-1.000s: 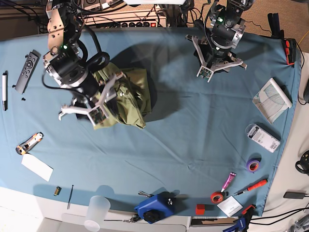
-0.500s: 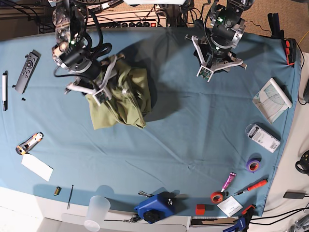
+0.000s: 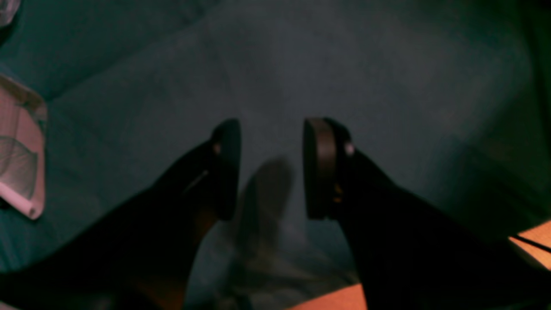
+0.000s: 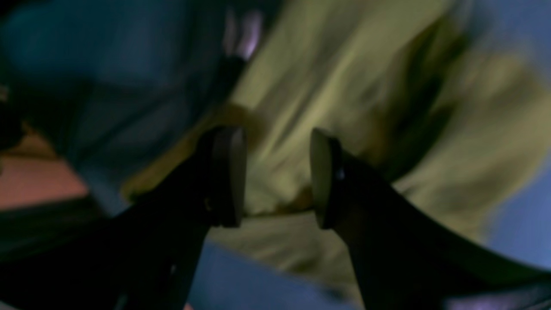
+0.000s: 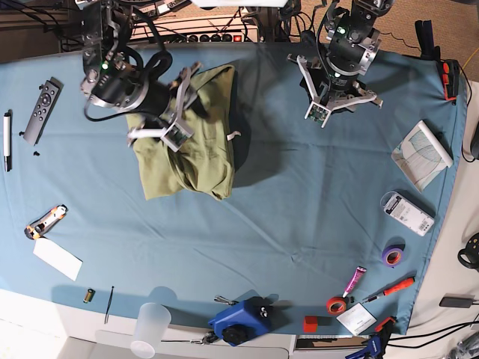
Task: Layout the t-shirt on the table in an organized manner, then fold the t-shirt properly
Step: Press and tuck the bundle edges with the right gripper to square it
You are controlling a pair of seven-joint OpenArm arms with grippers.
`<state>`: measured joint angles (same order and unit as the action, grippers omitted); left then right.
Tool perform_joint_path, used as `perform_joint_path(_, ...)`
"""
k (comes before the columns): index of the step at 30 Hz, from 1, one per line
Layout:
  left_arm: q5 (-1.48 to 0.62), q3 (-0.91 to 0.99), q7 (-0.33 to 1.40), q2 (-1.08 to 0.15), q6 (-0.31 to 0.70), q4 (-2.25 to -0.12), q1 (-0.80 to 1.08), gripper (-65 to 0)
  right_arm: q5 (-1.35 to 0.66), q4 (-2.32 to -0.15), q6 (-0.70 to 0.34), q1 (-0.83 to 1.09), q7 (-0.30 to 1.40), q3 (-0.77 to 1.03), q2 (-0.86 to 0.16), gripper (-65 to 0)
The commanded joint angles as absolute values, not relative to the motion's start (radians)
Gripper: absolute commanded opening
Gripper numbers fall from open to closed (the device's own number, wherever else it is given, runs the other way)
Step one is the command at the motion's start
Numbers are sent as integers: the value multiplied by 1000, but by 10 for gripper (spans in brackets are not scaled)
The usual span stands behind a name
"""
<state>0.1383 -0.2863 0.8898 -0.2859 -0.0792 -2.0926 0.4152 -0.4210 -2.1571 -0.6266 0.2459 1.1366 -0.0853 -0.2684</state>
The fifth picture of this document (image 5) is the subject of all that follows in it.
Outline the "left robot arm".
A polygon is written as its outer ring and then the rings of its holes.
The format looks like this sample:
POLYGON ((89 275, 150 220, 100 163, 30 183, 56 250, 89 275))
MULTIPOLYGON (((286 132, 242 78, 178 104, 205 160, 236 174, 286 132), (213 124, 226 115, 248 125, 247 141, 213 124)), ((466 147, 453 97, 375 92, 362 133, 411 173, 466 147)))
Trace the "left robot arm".
POLYGON ((310 100, 306 120, 325 127, 335 112, 354 112, 358 105, 366 103, 382 107, 382 99, 359 76, 366 74, 381 43, 374 23, 393 4, 380 0, 353 1, 347 10, 333 1, 314 36, 317 56, 311 60, 303 55, 287 56, 299 68, 300 85, 310 100))

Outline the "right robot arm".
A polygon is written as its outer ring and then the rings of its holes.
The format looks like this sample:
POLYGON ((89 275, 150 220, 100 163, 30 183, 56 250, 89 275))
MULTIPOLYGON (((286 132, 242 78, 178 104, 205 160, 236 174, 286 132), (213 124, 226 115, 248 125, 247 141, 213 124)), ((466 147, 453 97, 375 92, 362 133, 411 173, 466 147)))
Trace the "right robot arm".
POLYGON ((173 58, 149 15, 130 1, 88 1, 82 14, 85 77, 80 89, 86 104, 111 108, 116 117, 140 114, 144 119, 128 131, 128 143, 153 138, 177 152, 194 134, 184 111, 194 108, 205 114, 191 84, 201 64, 183 68, 165 85, 159 77, 171 67, 173 58), (159 47, 148 62, 129 46, 135 19, 147 25, 159 47))

